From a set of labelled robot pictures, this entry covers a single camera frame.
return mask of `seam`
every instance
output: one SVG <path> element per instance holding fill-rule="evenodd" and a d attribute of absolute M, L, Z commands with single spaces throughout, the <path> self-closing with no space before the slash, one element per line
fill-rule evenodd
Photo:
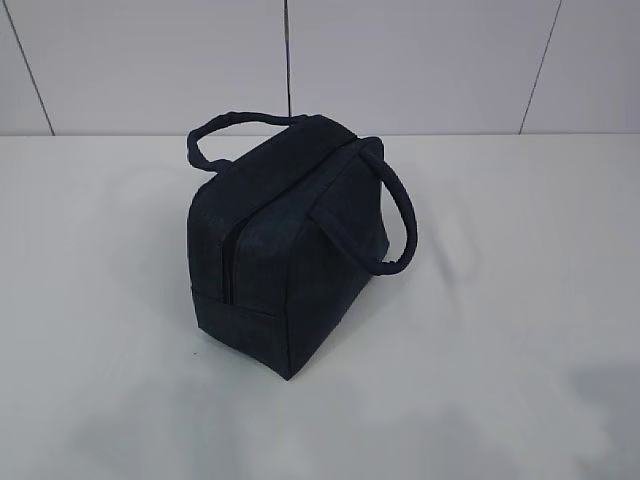
<path fill-rule="evenodd" d="M 49 118 L 49 113 L 47 113 L 47 109 L 44 106 L 44 101 L 42 100 L 42 95 L 40 94 L 40 89 L 38 88 L 38 84 L 36 83 L 36 79 L 33 75 L 33 71 L 31 70 L 31 65 L 29 65 L 29 61 L 27 60 L 27 55 L 24 52 L 24 48 L 22 47 L 22 42 L 20 41 L 20 36 L 18 35 L 18 30 L 16 29 L 15 23 L 13 23 L 13 17 L 11 16 L 11 12 L 9 12 L 9 5 L 7 5 L 6 0 L 2 0 L 2 5 L 4 6 L 4 11 L 7 14 L 7 19 L 9 20 L 9 25 L 11 26 L 11 31 L 13 32 L 13 36 L 16 39 L 16 43 L 18 44 L 18 49 L 20 50 L 20 55 L 22 56 L 22 61 L 24 62 L 24 66 L 27 68 L 27 73 L 29 74 L 29 79 L 31 80 L 31 85 L 36 92 L 38 97 L 38 102 L 40 103 L 40 108 L 42 109 L 42 113 L 44 114 L 44 118 L 47 121 L 47 125 L 49 126 L 49 131 L 52 136 L 56 136 L 56 132 L 53 130 L 53 126 L 51 125 L 51 119 Z"/>
<path fill-rule="evenodd" d="M 561 6 L 562 6 L 562 0 L 559 0 L 558 8 L 556 9 L 556 15 L 555 17 L 553 17 L 553 23 L 551 24 L 551 30 L 549 31 L 547 44 L 545 45 L 544 52 L 542 53 L 542 59 L 540 60 L 538 73 L 536 74 L 536 79 L 533 82 L 533 88 L 531 89 L 531 94 L 529 95 L 529 101 L 527 102 L 527 108 L 525 109 L 524 116 L 522 117 L 522 123 L 520 124 L 520 130 L 518 131 L 518 135 L 522 135 L 522 130 L 524 130 L 524 123 L 527 120 L 527 115 L 529 114 L 529 108 L 531 108 L 531 102 L 533 101 L 533 95 L 535 94 L 536 87 L 538 86 L 538 80 L 540 79 L 540 73 L 542 73 L 542 66 L 544 65 L 544 59 L 547 57 L 547 51 L 549 50 L 549 44 L 551 43 L 551 36 L 553 35 L 553 31 L 556 28 L 556 22 L 558 21 L 558 14 L 560 13 Z"/>

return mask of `lunch bag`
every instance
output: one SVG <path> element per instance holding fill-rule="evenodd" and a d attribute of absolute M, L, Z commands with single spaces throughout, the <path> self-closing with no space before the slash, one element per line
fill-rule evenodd
<path fill-rule="evenodd" d="M 245 122 L 288 128 L 235 162 L 203 156 L 199 139 Z M 399 273 L 413 257 L 413 206 L 377 137 L 358 138 L 322 115 L 230 112 L 189 133 L 187 156 L 217 173 L 195 194 L 187 220 L 198 326 L 287 380 L 372 275 Z M 406 227 L 396 262 L 382 261 L 381 182 Z"/>

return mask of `insulated bag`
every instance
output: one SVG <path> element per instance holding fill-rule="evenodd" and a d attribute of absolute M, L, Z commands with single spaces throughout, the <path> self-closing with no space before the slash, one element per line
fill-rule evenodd
<path fill-rule="evenodd" d="M 203 156 L 199 139 L 245 122 L 288 128 L 234 162 Z M 195 194 L 187 220 L 198 326 L 287 380 L 372 275 L 399 273 L 413 257 L 413 206 L 377 137 L 358 138 L 322 115 L 230 112 L 189 133 L 187 156 L 217 173 Z M 382 261 L 381 185 L 406 227 L 395 262 Z"/>

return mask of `handle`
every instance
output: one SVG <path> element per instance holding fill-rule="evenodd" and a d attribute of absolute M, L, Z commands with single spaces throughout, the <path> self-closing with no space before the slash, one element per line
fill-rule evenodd
<path fill-rule="evenodd" d="M 360 250 L 358 242 L 356 242 L 351 234 L 336 220 L 334 215 L 320 205 L 314 208 L 311 216 L 340 250 L 351 257 L 371 275 L 395 275 L 407 268 L 418 246 L 416 214 L 407 190 L 404 188 L 404 185 L 402 185 L 396 173 L 382 159 L 382 155 L 374 155 L 365 149 L 360 152 L 360 156 L 380 180 L 382 180 L 382 183 L 387 190 L 389 190 L 391 197 L 400 211 L 400 216 L 407 231 L 407 243 L 400 258 L 395 262 L 380 262 L 376 258 L 367 256 Z"/>
<path fill-rule="evenodd" d="M 266 113 L 255 112 L 229 112 L 224 115 L 218 115 L 200 128 L 196 128 L 189 132 L 189 135 L 187 135 L 187 160 L 189 160 L 189 163 L 192 166 L 199 168 L 200 170 L 220 173 L 229 168 L 232 162 L 223 158 L 214 160 L 213 162 L 207 160 L 198 147 L 198 140 L 202 137 L 239 123 L 262 122 L 268 123 L 269 125 L 289 126 L 298 123 L 305 118 L 307 118 L 307 115 L 278 117 L 275 115 L 267 115 Z"/>

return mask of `zipper track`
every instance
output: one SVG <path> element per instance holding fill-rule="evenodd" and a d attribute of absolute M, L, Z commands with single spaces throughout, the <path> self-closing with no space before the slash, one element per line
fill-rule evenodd
<path fill-rule="evenodd" d="M 234 265 L 236 259 L 236 246 L 238 244 L 238 238 L 244 230 L 244 227 L 249 223 L 249 218 L 246 218 L 239 222 L 231 229 L 229 235 L 224 239 L 222 243 L 222 298 L 224 303 L 229 305 L 234 304 Z"/>

